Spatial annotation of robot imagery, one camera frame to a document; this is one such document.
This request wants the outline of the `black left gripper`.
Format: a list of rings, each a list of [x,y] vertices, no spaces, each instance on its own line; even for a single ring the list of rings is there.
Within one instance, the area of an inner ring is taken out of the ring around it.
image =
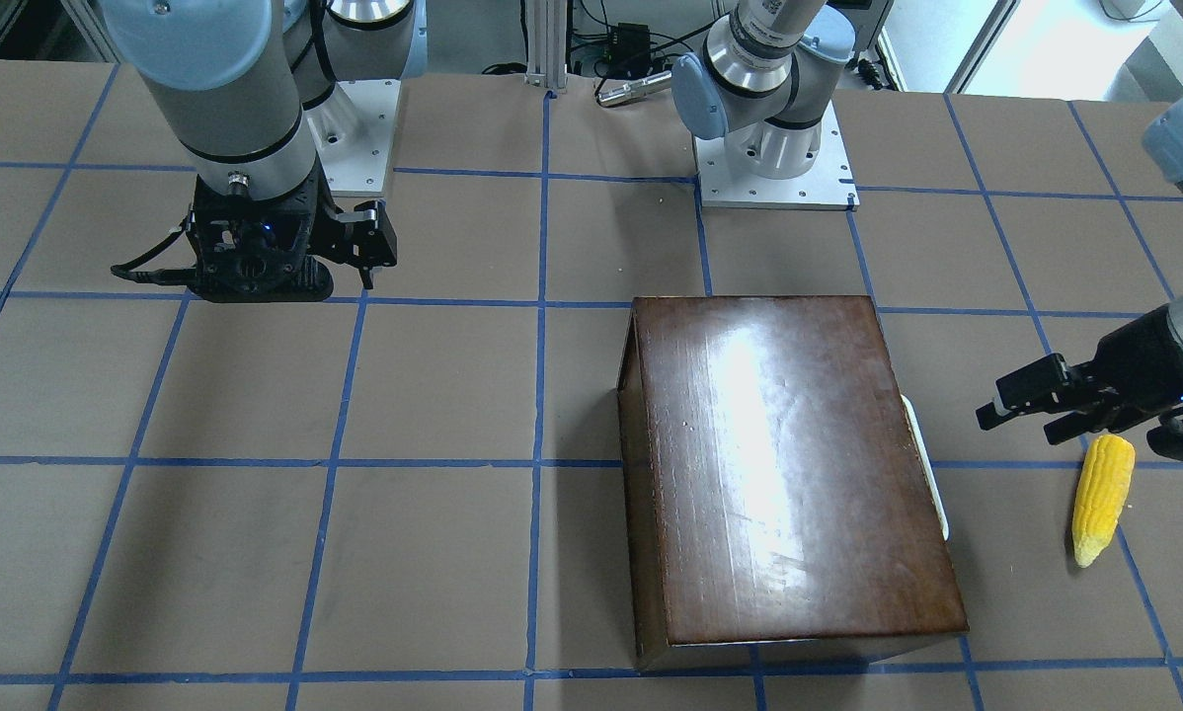
[[[1153,453],[1183,463],[1183,345],[1163,305],[1107,334],[1085,369],[1103,393],[1093,408],[1053,408],[1045,424],[1048,445],[1082,434],[1121,433],[1156,419],[1146,434]]]

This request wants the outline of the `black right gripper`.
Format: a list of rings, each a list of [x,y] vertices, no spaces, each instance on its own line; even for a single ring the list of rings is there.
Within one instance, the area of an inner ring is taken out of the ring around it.
[[[329,216],[322,175],[284,198],[227,198],[198,177],[189,240],[196,253],[193,295],[215,303],[327,300],[332,276],[311,256],[316,222]]]

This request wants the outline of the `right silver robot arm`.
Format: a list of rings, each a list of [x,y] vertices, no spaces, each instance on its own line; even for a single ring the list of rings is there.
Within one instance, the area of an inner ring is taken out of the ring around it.
[[[112,266],[213,303],[327,300],[335,263],[374,287],[397,265],[379,181],[342,208],[327,168],[371,159],[375,118],[347,93],[420,76],[424,1],[104,1],[101,17],[196,170],[185,220]]]

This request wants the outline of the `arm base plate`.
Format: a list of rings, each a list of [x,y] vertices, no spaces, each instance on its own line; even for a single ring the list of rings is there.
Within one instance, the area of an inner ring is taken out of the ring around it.
[[[402,89],[397,78],[344,82],[308,114],[336,198],[384,198]]]
[[[763,121],[692,138],[702,201],[722,208],[854,211],[861,203],[835,106],[804,129]]]

